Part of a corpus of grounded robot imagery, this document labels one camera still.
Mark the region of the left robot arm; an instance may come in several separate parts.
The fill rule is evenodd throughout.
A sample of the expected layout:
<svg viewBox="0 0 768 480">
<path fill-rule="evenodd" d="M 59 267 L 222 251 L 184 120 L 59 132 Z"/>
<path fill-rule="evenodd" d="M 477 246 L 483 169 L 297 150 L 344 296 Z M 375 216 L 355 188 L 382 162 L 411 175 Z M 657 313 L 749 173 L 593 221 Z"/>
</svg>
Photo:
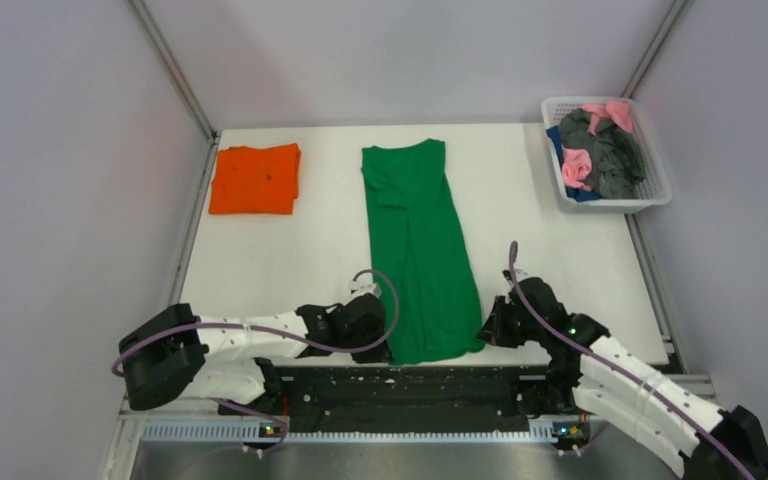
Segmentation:
<svg viewBox="0 0 768 480">
<path fill-rule="evenodd" d="M 385 362 L 398 315 L 370 290 L 345 303 L 248 318 L 198 316 L 179 303 L 122 338 L 111 370 L 125 381 L 135 411 L 204 398 L 263 414 L 281 397 L 273 360 L 343 353 L 357 363 Z"/>
</svg>

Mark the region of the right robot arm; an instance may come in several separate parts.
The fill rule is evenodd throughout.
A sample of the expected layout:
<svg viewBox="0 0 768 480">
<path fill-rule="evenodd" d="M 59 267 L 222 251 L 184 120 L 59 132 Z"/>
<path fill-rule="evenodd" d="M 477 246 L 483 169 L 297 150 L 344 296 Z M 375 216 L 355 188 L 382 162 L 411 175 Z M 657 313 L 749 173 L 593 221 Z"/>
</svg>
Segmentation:
<svg viewBox="0 0 768 480">
<path fill-rule="evenodd" d="M 680 479 L 768 479 L 768 443 L 748 409 L 726 410 L 639 360 L 607 327 L 568 312 L 542 279 L 510 286 L 476 337 L 510 349 L 534 342 L 549 354 L 544 385 L 519 396 L 524 415 L 593 414 Z"/>
</svg>

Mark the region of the green t shirt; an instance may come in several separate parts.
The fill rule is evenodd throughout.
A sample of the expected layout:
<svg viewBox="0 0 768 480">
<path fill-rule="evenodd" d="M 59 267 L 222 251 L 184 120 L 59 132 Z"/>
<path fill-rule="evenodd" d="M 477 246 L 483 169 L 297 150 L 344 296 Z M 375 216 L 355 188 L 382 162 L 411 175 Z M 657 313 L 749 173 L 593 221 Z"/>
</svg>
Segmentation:
<svg viewBox="0 0 768 480">
<path fill-rule="evenodd" d="M 478 352 L 479 292 L 445 173 L 446 145 L 427 139 L 362 151 L 371 261 L 392 285 L 398 306 L 388 338 L 395 365 L 449 360 Z"/>
</svg>

